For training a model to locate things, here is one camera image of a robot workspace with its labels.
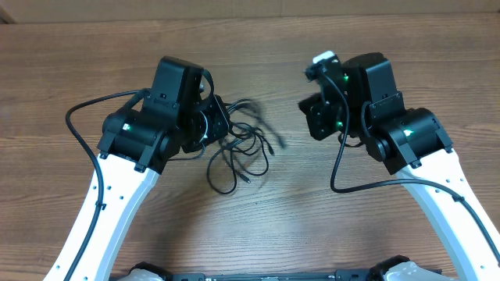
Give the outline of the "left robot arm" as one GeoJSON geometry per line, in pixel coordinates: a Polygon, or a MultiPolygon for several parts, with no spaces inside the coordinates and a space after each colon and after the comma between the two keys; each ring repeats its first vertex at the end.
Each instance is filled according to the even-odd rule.
{"type": "Polygon", "coordinates": [[[207,69],[182,59],[160,59],[150,88],[105,118],[98,154],[74,126],[70,132],[95,168],[87,196],[47,280],[106,280],[141,203],[165,166],[183,152],[193,160],[229,130],[220,96],[202,98],[207,69]]]}

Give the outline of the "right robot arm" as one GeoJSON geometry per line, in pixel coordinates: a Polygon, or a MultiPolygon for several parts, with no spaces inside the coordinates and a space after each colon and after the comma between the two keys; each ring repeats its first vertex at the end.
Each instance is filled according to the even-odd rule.
{"type": "Polygon", "coordinates": [[[391,184],[421,207],[461,280],[499,277],[499,233],[473,192],[452,140],[426,108],[406,108],[390,61],[379,52],[342,62],[331,51],[305,69],[320,91],[299,103],[310,135],[358,138],[391,184]]]}

